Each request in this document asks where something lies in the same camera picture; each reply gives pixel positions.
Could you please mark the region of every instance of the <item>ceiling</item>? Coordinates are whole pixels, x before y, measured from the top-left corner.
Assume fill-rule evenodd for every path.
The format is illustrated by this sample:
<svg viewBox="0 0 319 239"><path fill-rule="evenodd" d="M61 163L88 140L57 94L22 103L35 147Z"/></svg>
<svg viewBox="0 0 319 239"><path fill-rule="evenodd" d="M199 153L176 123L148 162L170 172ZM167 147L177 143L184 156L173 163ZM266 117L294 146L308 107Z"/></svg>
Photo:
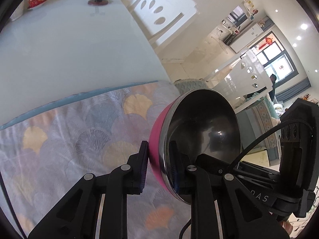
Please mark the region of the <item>ceiling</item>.
<svg viewBox="0 0 319 239"><path fill-rule="evenodd" d="M252 1L256 8L264 10L273 20L291 45L296 43L294 50L304 66L311 86L319 91L319 33L306 12L296 0ZM308 28L303 30L300 27L302 24L307 24Z"/></svg>

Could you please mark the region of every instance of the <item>bed sheet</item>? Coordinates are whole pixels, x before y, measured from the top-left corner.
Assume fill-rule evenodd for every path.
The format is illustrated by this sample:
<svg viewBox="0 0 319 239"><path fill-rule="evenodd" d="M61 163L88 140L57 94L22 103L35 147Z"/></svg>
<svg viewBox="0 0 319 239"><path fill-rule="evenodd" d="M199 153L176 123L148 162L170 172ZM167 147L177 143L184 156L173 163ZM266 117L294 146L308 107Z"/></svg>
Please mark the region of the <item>bed sheet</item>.
<svg viewBox="0 0 319 239"><path fill-rule="evenodd" d="M103 93L1 130L0 171L24 232L84 174L103 175L126 163L178 96L174 85L159 81ZM176 239L190 218L190 206L164 190L150 168L143 193L128 196L127 211L128 238L136 239Z"/></svg>
<svg viewBox="0 0 319 239"><path fill-rule="evenodd" d="M73 94L73 95L68 96L66 98L63 98L61 100L57 100L57 101L45 104L45 105L37 107L37 108L35 108L35 109L31 110L31 111L28 111L28 112L26 112L24 114L21 114L20 116L12 119L8 123L3 124L2 126L0 126L0 130L3 130L5 128L7 128L7 127L10 127L10 126L12 126L14 124L17 124L17 123L21 122L21 121L27 120L27 119L29 119L31 117L34 117L35 115L39 115L39 114L41 114L43 112L47 112L49 110L52 110L52 109L55 109L55 108L58 108L58 107L62 107L64 105L67 105L67 104L70 104L70 103L73 103L73 102L82 101L84 99L91 98L91 97L96 96L96 95L100 95L102 93L107 93L107 92L114 91L114 90L119 90L119 89L123 89L123 88L127 88L127 87L132 87L132 86L142 85L142 84L147 84L147 83L153 83L153 82L157 82L157 81L131 83L131 84L123 85L123 86L119 86L119 87L106 87L106 88L96 89L96 90L89 91L89 92L81 92L81 93L78 93L78 94Z"/></svg>

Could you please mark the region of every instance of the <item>tabletop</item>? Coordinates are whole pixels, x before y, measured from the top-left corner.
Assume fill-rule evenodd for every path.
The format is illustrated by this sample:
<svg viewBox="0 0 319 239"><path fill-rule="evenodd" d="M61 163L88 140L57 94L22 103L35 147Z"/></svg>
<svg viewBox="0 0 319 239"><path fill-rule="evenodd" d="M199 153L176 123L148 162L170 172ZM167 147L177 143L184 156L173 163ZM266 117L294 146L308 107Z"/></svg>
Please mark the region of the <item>tabletop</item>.
<svg viewBox="0 0 319 239"><path fill-rule="evenodd" d="M167 80L120 0L52 0L0 33L0 125L80 92Z"/></svg>

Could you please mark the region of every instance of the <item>chair backrest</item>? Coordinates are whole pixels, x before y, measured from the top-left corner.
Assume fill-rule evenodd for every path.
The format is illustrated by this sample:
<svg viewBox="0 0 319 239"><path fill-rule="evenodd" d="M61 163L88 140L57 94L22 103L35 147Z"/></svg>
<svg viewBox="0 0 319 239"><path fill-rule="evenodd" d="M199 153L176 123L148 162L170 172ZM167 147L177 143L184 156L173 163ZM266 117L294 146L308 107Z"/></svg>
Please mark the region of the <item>chair backrest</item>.
<svg viewBox="0 0 319 239"><path fill-rule="evenodd" d="M210 82L214 79L216 79L217 72L223 70L226 67L231 66L233 68L234 65L237 64L237 62L240 60L240 57L245 54L249 50L248 47L243 48L241 51L239 51L236 55L234 55L229 60L225 61L223 64L221 64L217 69L214 69L211 73L209 73L203 81L208 83L208 87L210 87Z"/></svg>
<svg viewBox="0 0 319 239"><path fill-rule="evenodd" d="M223 95L231 105L235 105L240 97L255 93L264 87L266 90L259 97L272 90L272 82L256 55L251 50L246 53L247 56L234 66L224 80L213 87L213 90ZM245 107L254 101L256 99L248 101Z"/></svg>
<svg viewBox="0 0 319 239"><path fill-rule="evenodd" d="M158 52L193 21L195 5L193 0L133 0L128 10Z"/></svg>

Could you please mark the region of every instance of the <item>bowl rim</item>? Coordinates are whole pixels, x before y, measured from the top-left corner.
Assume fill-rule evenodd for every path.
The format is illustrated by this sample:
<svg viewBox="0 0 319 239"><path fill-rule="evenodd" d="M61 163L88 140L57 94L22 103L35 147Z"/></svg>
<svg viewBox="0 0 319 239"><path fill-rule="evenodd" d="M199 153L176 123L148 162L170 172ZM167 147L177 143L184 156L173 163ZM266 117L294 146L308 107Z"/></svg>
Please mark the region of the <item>bowl rim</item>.
<svg viewBox="0 0 319 239"><path fill-rule="evenodd" d="M190 205L190 203L186 202L184 199L182 199L173 189L173 184L170 180L170 178L168 177L168 166L167 166L167 163L165 161L165 159L168 156L168 143L167 143L167 133L168 133L168 128L169 128L169 125L171 123L171 120L173 118L173 115L177 109L177 107L179 106L179 104L181 103L181 101L187 97L189 94L193 93L193 92L196 92L198 90L209 90L209 91L212 91L214 93L217 93L219 94L222 98L224 98L225 102L227 102L229 104L229 107L233 110L232 106L230 105L230 103L227 101L227 99L222 96L219 92L213 90L213 89L209 89L209 88L197 88L197 89L194 89L194 90L191 90L189 92L186 92L184 94L182 94L181 96L179 96L175 101L174 103L172 104L172 106L170 107L170 109L168 110L166 116L165 116L165 119L163 121L163 124L162 124L162 129L161 129L161 132L160 132L160 136L159 136L159 148L158 148L158 154L159 154L159 166L160 166L160 171L161 171L161 174L162 174L162 178L164 180L164 183L166 185L166 188L169 190L169 192L178 200L182 201L182 202L185 202L186 204ZM238 126L238 131L240 132L240 129L239 129L239 124L238 124L238 120L237 120L237 117L236 117L236 114L235 114L235 111L234 111L234 116L235 116L235 119L236 119L236 122L237 122L237 126Z"/></svg>

